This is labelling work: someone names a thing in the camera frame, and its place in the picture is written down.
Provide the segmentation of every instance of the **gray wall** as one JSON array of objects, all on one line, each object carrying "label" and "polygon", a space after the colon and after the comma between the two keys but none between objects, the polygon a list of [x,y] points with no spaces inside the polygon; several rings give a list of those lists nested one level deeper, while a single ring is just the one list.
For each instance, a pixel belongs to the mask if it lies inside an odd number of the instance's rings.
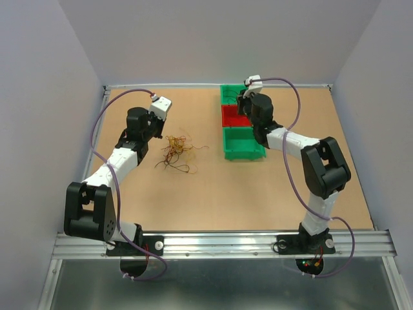
[{"label": "gray wall", "polygon": [[60,0],[105,85],[332,83],[379,0]]},{"label": "gray wall", "polygon": [[56,0],[0,10],[0,309],[37,309],[101,83]]},{"label": "gray wall", "polygon": [[413,297],[413,1],[382,0],[333,98],[374,223]]}]

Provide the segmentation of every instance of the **black mounting bracket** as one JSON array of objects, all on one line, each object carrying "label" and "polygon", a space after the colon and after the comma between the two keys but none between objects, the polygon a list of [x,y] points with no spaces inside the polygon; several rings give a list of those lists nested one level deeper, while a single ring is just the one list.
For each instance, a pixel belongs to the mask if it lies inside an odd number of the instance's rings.
[{"label": "black mounting bracket", "polygon": [[[156,254],[158,256],[163,255],[163,247],[161,249],[156,249],[155,243],[156,242],[164,242],[164,237],[161,235],[155,236],[143,236],[141,244],[138,244],[143,249]],[[135,249],[127,242],[115,242],[115,247],[111,250],[106,249],[106,255],[110,257],[115,256],[145,256],[144,253]]]},{"label": "black mounting bracket", "polygon": [[[83,205],[94,202],[93,210]],[[107,242],[116,228],[114,200],[110,187],[72,182],[66,190],[65,234]]]},{"label": "black mounting bracket", "polygon": [[319,253],[320,247],[323,249],[323,254],[336,252],[332,235],[328,233],[328,229],[315,236],[310,236],[301,224],[299,224],[298,234],[278,235],[277,242],[273,245],[274,251],[280,255],[315,255]]}]

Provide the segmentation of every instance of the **metal floor panel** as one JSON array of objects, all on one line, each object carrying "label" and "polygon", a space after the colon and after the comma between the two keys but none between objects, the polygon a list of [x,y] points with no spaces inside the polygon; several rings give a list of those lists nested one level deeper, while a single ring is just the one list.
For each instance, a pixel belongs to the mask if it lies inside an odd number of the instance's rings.
[{"label": "metal floor panel", "polygon": [[[326,258],[325,272],[345,261]],[[151,266],[148,276],[162,268]],[[118,260],[64,260],[51,309],[398,309],[381,257],[355,258],[325,279],[289,267],[295,260],[176,260],[142,283],[123,279]]]}]

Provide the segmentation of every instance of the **wooden table surface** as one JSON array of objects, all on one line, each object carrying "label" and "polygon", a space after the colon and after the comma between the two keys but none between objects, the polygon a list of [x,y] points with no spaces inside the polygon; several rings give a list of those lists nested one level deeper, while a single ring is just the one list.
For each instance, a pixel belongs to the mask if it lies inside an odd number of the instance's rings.
[{"label": "wooden table surface", "polygon": [[[195,147],[189,161],[195,174],[173,168],[164,169],[162,148],[167,140],[152,139],[149,152],[138,168],[121,184],[121,219],[140,223],[145,231],[214,231],[297,229],[305,210],[288,182],[282,153],[267,150],[267,158],[257,161],[224,159],[219,88],[151,89],[171,99],[172,108],[163,135],[186,136]],[[112,90],[111,98],[123,90]],[[272,98],[274,119],[288,126],[293,121],[297,102],[289,88],[266,88]],[[354,229],[372,229],[372,222],[350,156],[347,143],[328,89],[299,88],[302,109],[293,131],[304,136],[337,139],[352,172],[352,179],[341,192],[333,216],[342,216]],[[98,151],[108,157],[126,127],[127,110],[148,108],[147,94],[127,94],[108,108],[99,136]],[[303,168],[299,160],[288,157],[299,192],[308,199]],[[101,162],[95,159],[92,172]],[[339,222],[333,229],[344,229]]]}]

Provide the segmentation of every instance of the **tangled wire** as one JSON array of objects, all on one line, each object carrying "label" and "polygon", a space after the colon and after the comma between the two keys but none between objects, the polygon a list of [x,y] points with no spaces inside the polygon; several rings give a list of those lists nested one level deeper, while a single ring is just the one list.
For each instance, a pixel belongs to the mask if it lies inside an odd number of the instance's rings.
[{"label": "tangled wire", "polygon": [[[166,136],[165,138],[168,140],[168,146],[163,148],[163,150],[165,151],[164,160],[157,163],[155,165],[155,168],[160,163],[164,163],[165,169],[169,166],[184,173],[196,173],[197,170],[195,172],[190,172],[190,167],[188,165],[188,162],[194,157],[193,153],[190,153],[190,151],[192,149],[199,150],[204,147],[206,148],[208,147],[204,145],[203,147],[197,148],[197,147],[194,147],[192,144],[186,144],[185,136],[180,136],[180,137]],[[188,154],[188,158],[186,159],[185,164],[175,165],[179,161],[179,157],[182,156],[185,152]]]}]

